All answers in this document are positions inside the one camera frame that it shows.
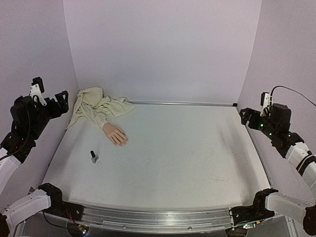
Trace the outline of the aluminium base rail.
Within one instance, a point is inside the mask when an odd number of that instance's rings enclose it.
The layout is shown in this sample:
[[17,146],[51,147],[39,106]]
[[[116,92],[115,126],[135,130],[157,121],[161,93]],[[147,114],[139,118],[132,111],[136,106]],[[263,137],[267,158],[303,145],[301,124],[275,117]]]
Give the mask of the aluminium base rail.
[[24,221],[24,228],[33,233],[50,228],[73,230],[85,233],[88,228],[96,227],[111,231],[143,234],[187,234],[207,233],[226,229],[252,229],[257,225],[275,222],[284,215],[276,213],[274,217],[252,224],[234,227],[231,208],[196,209],[196,210],[146,210],[110,208],[100,205],[83,204],[83,216],[80,221],[54,216],[40,211]]

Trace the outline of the mannequin hand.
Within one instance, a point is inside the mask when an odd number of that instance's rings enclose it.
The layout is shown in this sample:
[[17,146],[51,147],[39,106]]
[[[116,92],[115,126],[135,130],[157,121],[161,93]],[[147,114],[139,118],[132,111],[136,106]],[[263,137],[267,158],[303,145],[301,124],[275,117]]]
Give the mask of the mannequin hand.
[[128,138],[123,130],[119,127],[106,123],[103,125],[103,131],[107,138],[116,146],[125,146],[127,145]]

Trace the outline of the cream cloth sleeve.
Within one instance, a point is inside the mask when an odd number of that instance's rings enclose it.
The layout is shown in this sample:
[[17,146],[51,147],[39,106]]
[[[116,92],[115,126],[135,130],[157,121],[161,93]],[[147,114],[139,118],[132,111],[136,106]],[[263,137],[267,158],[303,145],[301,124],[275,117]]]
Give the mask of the cream cloth sleeve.
[[135,106],[126,98],[113,99],[105,96],[101,87],[87,88],[77,94],[73,114],[67,128],[74,125],[79,118],[85,118],[102,129],[108,122],[107,116],[118,118],[131,112],[134,108]]

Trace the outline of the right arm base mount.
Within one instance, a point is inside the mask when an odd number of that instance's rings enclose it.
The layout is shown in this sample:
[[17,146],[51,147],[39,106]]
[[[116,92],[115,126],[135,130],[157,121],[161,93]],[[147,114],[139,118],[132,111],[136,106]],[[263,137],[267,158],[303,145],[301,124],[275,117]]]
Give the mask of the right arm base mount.
[[236,206],[230,209],[229,214],[233,218],[233,226],[252,224],[275,216],[275,212],[265,206],[265,197],[255,197],[250,206]]

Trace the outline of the clear nail polish bottle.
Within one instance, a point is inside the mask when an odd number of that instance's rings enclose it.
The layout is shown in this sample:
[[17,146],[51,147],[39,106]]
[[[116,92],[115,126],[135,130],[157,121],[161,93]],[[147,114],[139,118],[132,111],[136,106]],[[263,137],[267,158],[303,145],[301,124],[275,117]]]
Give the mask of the clear nail polish bottle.
[[95,155],[94,157],[91,158],[92,163],[96,163],[99,160],[99,156]]

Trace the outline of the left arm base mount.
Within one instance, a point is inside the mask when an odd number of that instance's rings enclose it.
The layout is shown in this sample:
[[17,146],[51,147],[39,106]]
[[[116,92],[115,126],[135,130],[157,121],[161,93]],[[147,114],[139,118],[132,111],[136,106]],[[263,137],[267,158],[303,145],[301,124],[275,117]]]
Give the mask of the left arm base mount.
[[80,204],[67,202],[62,200],[59,194],[47,194],[50,198],[51,205],[44,209],[44,213],[54,216],[80,221],[83,216],[84,207]]

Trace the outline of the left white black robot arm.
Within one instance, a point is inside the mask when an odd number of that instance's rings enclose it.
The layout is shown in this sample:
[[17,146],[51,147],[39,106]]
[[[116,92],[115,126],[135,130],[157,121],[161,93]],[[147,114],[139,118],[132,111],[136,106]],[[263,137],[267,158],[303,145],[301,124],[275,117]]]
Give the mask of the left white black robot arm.
[[[9,179],[24,163],[35,141],[51,119],[59,118],[69,110],[68,92],[62,91],[54,99],[45,98],[43,105],[38,95],[20,96],[10,109],[13,122],[11,131],[0,144],[0,189],[4,190]],[[50,209],[55,215],[65,214],[66,203],[62,191],[50,184],[40,185],[32,194],[16,201],[0,215],[0,235],[10,232],[32,215]]]

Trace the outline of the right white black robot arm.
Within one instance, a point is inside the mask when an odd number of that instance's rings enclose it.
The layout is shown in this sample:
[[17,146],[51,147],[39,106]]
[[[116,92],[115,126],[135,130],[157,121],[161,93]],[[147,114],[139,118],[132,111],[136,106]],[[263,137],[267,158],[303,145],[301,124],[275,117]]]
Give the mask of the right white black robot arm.
[[[291,110],[286,105],[275,103],[263,112],[246,108],[239,114],[243,125],[261,131],[270,139],[271,145],[292,164],[314,194],[316,156],[297,133],[290,132]],[[307,234],[316,234],[316,204],[283,195],[275,189],[257,192],[251,206],[239,209],[245,212],[231,210],[235,216],[234,224],[261,221],[279,213],[299,222]]]

